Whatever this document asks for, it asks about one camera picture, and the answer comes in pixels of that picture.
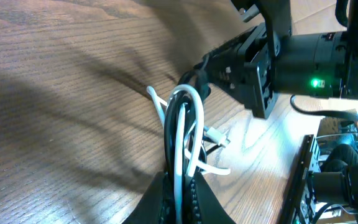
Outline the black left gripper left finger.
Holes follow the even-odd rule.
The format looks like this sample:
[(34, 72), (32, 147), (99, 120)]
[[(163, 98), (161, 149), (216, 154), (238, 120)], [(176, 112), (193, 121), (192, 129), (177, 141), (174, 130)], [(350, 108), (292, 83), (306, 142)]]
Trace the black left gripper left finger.
[(123, 224), (163, 224), (168, 221), (167, 175), (158, 172)]

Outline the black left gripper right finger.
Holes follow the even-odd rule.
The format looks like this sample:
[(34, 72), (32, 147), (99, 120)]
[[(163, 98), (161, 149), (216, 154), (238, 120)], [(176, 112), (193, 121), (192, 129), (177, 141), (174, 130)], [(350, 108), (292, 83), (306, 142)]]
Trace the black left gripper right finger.
[(188, 223), (235, 224), (200, 172), (193, 176), (188, 186)]

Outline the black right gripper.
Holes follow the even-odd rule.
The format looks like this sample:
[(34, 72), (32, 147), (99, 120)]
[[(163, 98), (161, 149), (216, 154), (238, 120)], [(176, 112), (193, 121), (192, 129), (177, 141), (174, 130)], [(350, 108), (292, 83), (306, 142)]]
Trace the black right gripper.
[(267, 119), (278, 98), (271, 70), (266, 25), (261, 23), (208, 52), (181, 76), (178, 85), (190, 84), (196, 77), (194, 88), (204, 102), (212, 83), (251, 110), (253, 117)]

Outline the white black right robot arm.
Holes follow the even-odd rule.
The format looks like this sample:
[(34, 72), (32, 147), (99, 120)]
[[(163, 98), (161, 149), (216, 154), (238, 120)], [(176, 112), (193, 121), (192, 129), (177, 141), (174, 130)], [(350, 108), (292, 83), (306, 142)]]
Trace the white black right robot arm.
[[(234, 7), (248, 22), (263, 23), (208, 52), (180, 83), (195, 81), (202, 98), (213, 84), (268, 118), (281, 93), (315, 98), (358, 100), (358, 1), (338, 1), (337, 21), (344, 30), (293, 35), (289, 0), (237, 0)], [(358, 121), (358, 114), (320, 110), (320, 116)]]

